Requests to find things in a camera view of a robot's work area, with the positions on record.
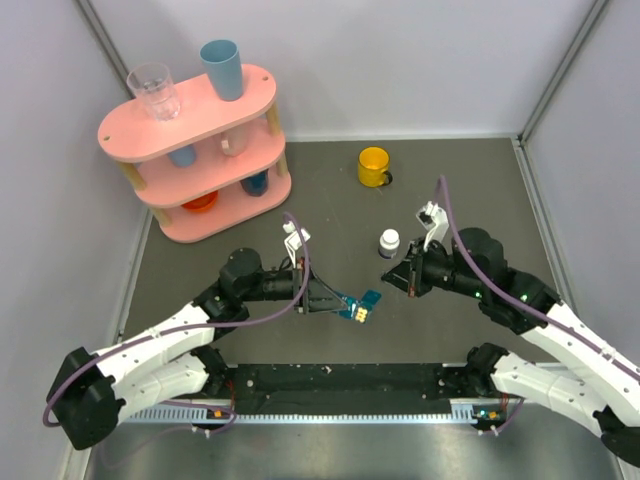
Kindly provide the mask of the white pill bottle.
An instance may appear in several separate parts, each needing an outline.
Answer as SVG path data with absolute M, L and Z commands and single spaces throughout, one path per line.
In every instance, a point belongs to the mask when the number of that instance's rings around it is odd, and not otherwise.
M 400 235 L 395 229 L 385 229 L 379 238 L 378 253 L 384 259 L 393 259 L 400 247 Z

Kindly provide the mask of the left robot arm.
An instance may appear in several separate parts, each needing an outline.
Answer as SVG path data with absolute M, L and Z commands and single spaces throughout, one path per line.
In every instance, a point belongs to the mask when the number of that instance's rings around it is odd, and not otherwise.
M 251 325 L 247 305 L 262 301 L 285 301 L 302 314 L 349 315 L 354 305 L 306 258 L 266 270 L 257 251 L 237 249 L 218 279 L 168 319 L 94 353 L 80 347 L 67 354 L 46 396 L 44 425 L 84 450 L 141 410 L 183 395 L 220 394 L 227 374 L 210 345 Z

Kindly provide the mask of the teal pill organizer box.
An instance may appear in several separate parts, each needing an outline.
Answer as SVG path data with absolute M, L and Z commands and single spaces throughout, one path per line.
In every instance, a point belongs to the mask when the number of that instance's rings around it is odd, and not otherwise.
M 346 310 L 338 312 L 337 314 L 339 316 L 341 316 L 342 318 L 348 319 L 348 320 L 352 320 L 354 322 L 357 322 L 359 324 L 365 324 L 367 322 L 367 320 L 369 319 L 369 317 L 371 316 L 375 305 L 379 302 L 379 300 L 381 299 L 381 294 L 377 291 L 374 290 L 367 290 L 365 292 L 365 294 L 360 298 L 357 299 L 355 297 L 352 296 L 348 296 L 343 294 L 346 297 L 346 303 L 348 304 L 348 307 Z M 356 321 L 355 317 L 358 316 L 356 315 L 356 309 L 360 307 L 360 308 L 366 308 L 369 310 L 368 313 L 368 317 L 366 319 L 365 322 L 358 322 Z

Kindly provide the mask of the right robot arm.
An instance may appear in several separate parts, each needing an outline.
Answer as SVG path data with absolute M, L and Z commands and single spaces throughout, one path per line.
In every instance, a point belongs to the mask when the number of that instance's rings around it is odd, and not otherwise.
M 494 391 L 545 406 L 582 425 L 621 460 L 639 464 L 639 367 L 599 337 L 551 287 L 508 265 L 502 244 L 465 228 L 445 248 L 411 241 L 384 282 L 419 298 L 434 288 L 472 297 L 481 312 L 546 351 L 572 372 L 567 378 L 484 344 L 467 357 L 476 394 Z

